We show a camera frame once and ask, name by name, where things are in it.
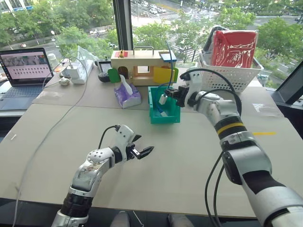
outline person's foot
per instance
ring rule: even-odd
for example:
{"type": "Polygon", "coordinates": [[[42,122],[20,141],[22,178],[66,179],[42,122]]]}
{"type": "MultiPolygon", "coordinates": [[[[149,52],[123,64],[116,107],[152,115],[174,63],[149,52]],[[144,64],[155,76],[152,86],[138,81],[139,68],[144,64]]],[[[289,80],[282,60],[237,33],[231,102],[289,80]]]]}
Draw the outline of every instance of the person's foot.
{"type": "Polygon", "coordinates": [[[169,214],[170,227],[194,227],[193,223],[183,214],[169,214]]]}
{"type": "Polygon", "coordinates": [[[110,227],[130,227],[129,216],[125,211],[120,211],[110,224],[110,227]]]}

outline teal plastic bin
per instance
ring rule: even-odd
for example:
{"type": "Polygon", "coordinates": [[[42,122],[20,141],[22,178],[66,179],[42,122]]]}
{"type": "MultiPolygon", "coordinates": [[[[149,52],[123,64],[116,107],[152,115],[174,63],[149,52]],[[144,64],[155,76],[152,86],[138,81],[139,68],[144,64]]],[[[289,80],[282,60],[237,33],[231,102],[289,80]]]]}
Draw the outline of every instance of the teal plastic bin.
{"type": "Polygon", "coordinates": [[[163,87],[148,87],[148,103],[150,105],[150,118],[152,124],[172,124],[180,123],[180,106],[176,105],[176,100],[167,98],[164,105],[159,104],[159,107],[167,114],[167,117],[161,116],[156,102],[159,102],[160,96],[163,94],[166,86],[163,87]]]}

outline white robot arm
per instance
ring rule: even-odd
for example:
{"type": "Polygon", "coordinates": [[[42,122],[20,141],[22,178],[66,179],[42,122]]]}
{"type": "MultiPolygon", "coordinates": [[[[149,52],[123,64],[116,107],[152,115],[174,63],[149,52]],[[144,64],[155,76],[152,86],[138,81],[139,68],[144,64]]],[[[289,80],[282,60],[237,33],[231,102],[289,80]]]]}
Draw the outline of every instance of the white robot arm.
{"type": "Polygon", "coordinates": [[[116,163],[126,162],[134,157],[141,159],[151,153],[153,147],[138,152],[134,142],[136,135],[126,125],[116,125],[115,146],[89,152],[85,162],[75,173],[68,194],[61,209],[57,212],[52,227],[85,227],[88,212],[95,197],[102,176],[116,163]]]}
{"type": "Polygon", "coordinates": [[[177,105],[205,115],[214,126],[223,149],[222,161],[229,180],[242,185],[260,224],[265,227],[302,227],[303,199],[292,189],[274,180],[271,162],[248,131],[236,103],[201,90],[201,72],[181,75],[186,86],[168,88],[165,94],[177,105]]]}

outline yellow tape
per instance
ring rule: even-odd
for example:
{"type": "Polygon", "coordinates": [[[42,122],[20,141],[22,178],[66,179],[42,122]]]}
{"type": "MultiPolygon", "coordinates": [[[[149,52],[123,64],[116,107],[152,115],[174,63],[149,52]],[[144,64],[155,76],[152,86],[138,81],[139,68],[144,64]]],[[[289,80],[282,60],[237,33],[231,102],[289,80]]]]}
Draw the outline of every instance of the yellow tape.
{"type": "Polygon", "coordinates": [[[271,136],[271,135],[276,135],[275,131],[269,131],[269,132],[253,132],[252,133],[255,136],[271,136]]]}
{"type": "Polygon", "coordinates": [[[218,133],[218,135],[219,135],[221,132],[223,132],[223,131],[225,131],[225,130],[227,130],[227,129],[230,129],[230,128],[232,128],[232,127],[236,127],[236,126],[244,126],[244,124],[243,124],[242,122],[237,122],[237,123],[228,124],[228,125],[225,125],[224,127],[220,128],[220,129],[217,131],[217,133],[218,133]]]}

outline laptop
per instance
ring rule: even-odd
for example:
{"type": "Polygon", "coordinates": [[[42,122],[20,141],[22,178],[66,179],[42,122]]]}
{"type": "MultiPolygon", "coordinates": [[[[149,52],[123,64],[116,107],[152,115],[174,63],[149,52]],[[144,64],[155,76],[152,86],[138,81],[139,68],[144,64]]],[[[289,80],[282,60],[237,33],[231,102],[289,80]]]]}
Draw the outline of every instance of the laptop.
{"type": "Polygon", "coordinates": [[[0,64],[12,87],[0,99],[0,110],[26,110],[53,77],[44,48],[0,51],[0,64]]]}

